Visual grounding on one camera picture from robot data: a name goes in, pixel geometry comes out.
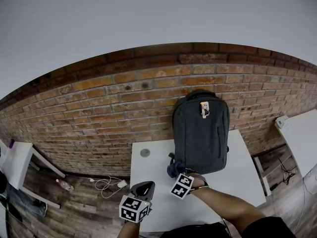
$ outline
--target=black shirt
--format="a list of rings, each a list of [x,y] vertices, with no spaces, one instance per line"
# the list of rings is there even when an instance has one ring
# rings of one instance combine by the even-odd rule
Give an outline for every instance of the black shirt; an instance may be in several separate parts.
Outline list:
[[[0,194],[4,193],[6,188],[7,180],[5,175],[0,171]]]
[[[281,218],[266,217],[251,223],[242,233],[242,238],[295,238]],[[165,232],[161,238],[230,238],[226,228],[221,223],[210,225],[191,225],[169,232]]]

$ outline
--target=white table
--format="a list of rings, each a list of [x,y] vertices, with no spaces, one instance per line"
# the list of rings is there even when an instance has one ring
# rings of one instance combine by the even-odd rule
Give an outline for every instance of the white table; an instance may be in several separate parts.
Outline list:
[[[265,203],[259,176],[239,130],[229,132],[228,146],[226,167],[204,175],[208,184],[254,206]],[[145,158],[140,155],[144,148],[151,152]],[[169,193],[175,180],[168,176],[166,168],[170,162],[168,154],[174,149],[174,140],[133,143],[130,186],[147,180],[156,184],[153,211],[141,223],[142,232],[164,232],[187,225],[221,221],[219,215],[195,196],[188,195],[181,200]]]
[[[291,117],[287,122],[290,124],[288,130],[277,129],[304,177],[317,164],[317,110]]]
[[[0,157],[0,169],[5,174],[8,182],[14,188],[20,189],[24,193],[45,202],[50,206],[60,208],[58,204],[33,193],[23,186],[26,172],[33,154],[56,174],[63,178],[65,177],[65,174],[44,159],[43,156],[33,148],[32,143],[15,142],[12,149],[7,148],[6,153]]]

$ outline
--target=white cable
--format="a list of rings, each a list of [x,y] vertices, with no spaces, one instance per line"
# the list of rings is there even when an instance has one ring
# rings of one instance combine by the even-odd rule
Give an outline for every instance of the white cable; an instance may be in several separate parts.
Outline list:
[[[122,189],[122,188],[120,188],[120,189],[118,189],[117,191],[115,191],[113,194],[111,194],[109,197],[105,197],[105,196],[103,195],[103,192],[104,192],[105,189],[107,189],[110,185],[116,185],[116,184],[118,184],[118,183],[120,183],[120,182],[122,181],[121,179],[116,178],[116,177],[111,177],[111,176],[109,176],[109,178],[110,178],[110,179],[93,180],[93,181],[96,182],[96,183],[95,183],[95,188],[96,188],[97,190],[101,190],[101,196],[102,196],[103,198],[105,198],[105,199],[112,197],[114,194],[116,194],[119,190]],[[111,183],[111,179],[117,179],[117,180],[119,180],[119,181],[116,182],[116,183]],[[97,188],[97,183],[99,183],[100,181],[106,184],[103,188]]]
[[[299,220],[298,220],[298,223],[297,223],[297,225],[296,225],[296,228],[294,229],[294,233],[295,233],[295,231],[296,231],[296,229],[297,229],[297,227],[298,227],[298,225],[299,225],[299,223],[300,223],[300,221],[301,221],[301,218],[302,218],[302,216],[303,216],[303,212],[304,212],[304,208],[305,208],[305,204],[306,204],[306,202],[305,202],[305,189],[306,189],[307,192],[308,192],[309,194],[311,194],[311,195],[315,195],[315,194],[317,193],[317,191],[316,191],[315,193],[311,193],[310,191],[308,191],[308,189],[307,189],[307,187],[306,187],[306,183],[305,183],[305,177],[303,177],[304,205],[303,205],[303,209],[302,209],[301,216],[300,216],[300,218],[299,218]]]

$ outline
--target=plastic bottle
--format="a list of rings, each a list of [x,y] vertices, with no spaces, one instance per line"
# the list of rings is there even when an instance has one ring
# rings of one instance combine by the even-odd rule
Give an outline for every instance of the plastic bottle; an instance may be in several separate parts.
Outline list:
[[[72,185],[69,185],[67,182],[61,180],[61,179],[56,179],[57,183],[63,188],[68,191],[73,191],[74,187]]]

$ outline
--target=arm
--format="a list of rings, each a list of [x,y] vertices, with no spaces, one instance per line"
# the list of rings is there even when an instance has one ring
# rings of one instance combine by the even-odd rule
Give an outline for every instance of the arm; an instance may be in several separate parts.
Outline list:
[[[199,186],[204,186],[204,183],[202,180],[195,178],[193,187]],[[206,203],[220,217],[231,222],[239,234],[242,234],[249,224],[265,218],[261,211],[241,198],[208,187],[194,190],[192,194]]]
[[[122,227],[118,238],[138,238],[140,230],[140,223],[133,223],[128,221]]]

